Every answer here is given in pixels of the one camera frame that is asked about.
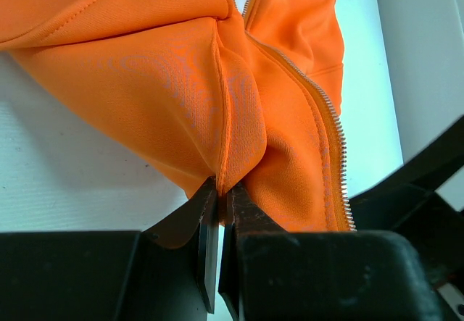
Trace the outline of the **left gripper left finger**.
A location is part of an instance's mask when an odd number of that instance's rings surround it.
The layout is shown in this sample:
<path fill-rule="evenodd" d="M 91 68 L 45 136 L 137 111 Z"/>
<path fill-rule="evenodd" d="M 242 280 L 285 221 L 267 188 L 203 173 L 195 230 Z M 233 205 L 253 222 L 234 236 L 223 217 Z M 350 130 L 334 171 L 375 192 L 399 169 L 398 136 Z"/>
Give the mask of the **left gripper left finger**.
<path fill-rule="evenodd" d="M 212 314 L 218 261 L 218 193 L 208 178 L 195 194 L 144 231 L 154 244 L 154 301 L 160 314 Z"/>

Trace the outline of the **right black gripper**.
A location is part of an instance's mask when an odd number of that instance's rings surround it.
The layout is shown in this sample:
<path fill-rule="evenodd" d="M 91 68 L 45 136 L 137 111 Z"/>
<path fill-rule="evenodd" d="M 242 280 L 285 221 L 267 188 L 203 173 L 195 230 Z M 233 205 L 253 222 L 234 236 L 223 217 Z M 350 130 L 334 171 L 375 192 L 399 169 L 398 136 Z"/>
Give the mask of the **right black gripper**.
<path fill-rule="evenodd" d="M 463 290 L 463 212 L 437 189 L 463 167 L 463 119 L 422 152 L 367 191 L 350 199 L 358 230 L 389 230 L 420 255 L 435 288 Z"/>

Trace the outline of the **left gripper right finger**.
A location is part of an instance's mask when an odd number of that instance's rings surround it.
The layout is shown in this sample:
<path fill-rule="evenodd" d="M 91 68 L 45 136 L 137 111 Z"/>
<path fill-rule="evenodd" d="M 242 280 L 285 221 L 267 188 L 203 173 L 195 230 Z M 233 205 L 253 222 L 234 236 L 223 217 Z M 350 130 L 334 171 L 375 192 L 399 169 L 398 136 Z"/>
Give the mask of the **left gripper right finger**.
<path fill-rule="evenodd" d="M 225 231 L 218 293 L 234 320 L 239 318 L 239 240 L 247 235 L 283 233 L 285 230 L 251 199 L 242 182 L 227 192 Z"/>

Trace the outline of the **orange zip jacket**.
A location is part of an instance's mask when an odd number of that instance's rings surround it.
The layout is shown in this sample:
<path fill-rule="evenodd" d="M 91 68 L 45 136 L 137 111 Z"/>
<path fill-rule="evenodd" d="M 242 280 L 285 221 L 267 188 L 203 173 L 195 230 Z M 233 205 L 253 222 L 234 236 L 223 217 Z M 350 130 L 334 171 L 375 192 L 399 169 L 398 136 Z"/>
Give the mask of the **orange zip jacket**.
<path fill-rule="evenodd" d="M 1 0 L 1 50 L 193 196 L 242 183 L 289 232 L 355 229 L 336 0 Z"/>

